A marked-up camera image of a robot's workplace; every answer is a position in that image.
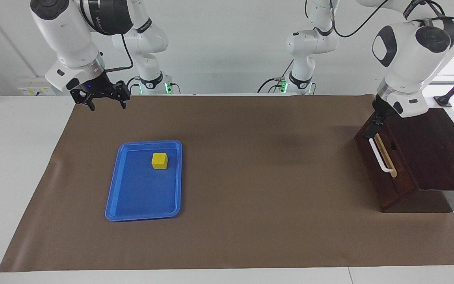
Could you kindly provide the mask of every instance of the blue tray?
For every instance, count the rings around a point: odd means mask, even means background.
[[[166,153],[155,170],[153,153]],[[182,199],[182,144],[176,140],[123,144],[117,155],[105,216],[109,221],[171,218]]]

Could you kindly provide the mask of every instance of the wooden stand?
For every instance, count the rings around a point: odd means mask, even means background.
[[[382,212],[448,213],[454,210],[454,123],[431,108],[411,118],[391,116],[380,137],[397,176],[381,170],[363,135],[355,136]]]

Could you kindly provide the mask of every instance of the table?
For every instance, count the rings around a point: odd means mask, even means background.
[[[70,97],[0,97],[0,261],[40,181],[74,103]],[[454,120],[454,111],[447,110]],[[449,283],[454,266],[59,271],[0,273],[0,283]]]

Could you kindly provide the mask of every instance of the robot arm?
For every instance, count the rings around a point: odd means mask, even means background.
[[[162,74],[150,53],[166,50],[167,37],[152,24],[141,0],[31,0],[30,5],[34,21],[58,56],[45,77],[62,92],[70,92],[77,104],[88,105],[93,111],[92,99],[97,97],[115,99],[123,108],[130,100],[125,83],[112,84],[107,74],[133,65],[106,70],[91,32],[128,34],[127,45],[122,38],[113,41],[117,49],[127,49],[136,58],[141,81],[156,82]],[[154,88],[145,86],[161,91],[157,83]]]
[[[307,93],[316,66],[310,56],[337,48],[339,36],[333,32],[331,10],[335,11],[338,5],[339,0],[313,0],[308,11],[314,29],[299,31],[287,38],[287,51],[294,57],[294,66],[285,77],[287,92]]]
[[[160,70],[159,62],[152,53],[163,52],[167,49],[166,34],[153,24],[141,0],[132,0],[135,24],[126,34],[128,52],[134,59],[138,70],[141,90],[146,95],[170,93],[171,78]],[[113,37],[113,45],[120,52],[126,52],[121,38]]]
[[[368,7],[383,3],[382,0],[357,2]],[[411,21],[383,27],[374,40],[373,54],[387,72],[373,102],[375,112],[366,138],[373,138],[389,115],[412,117],[428,111],[422,95],[423,84],[454,44],[454,22],[443,18],[442,29],[434,26],[432,18],[443,14],[430,2],[390,0],[383,7],[398,11]]]

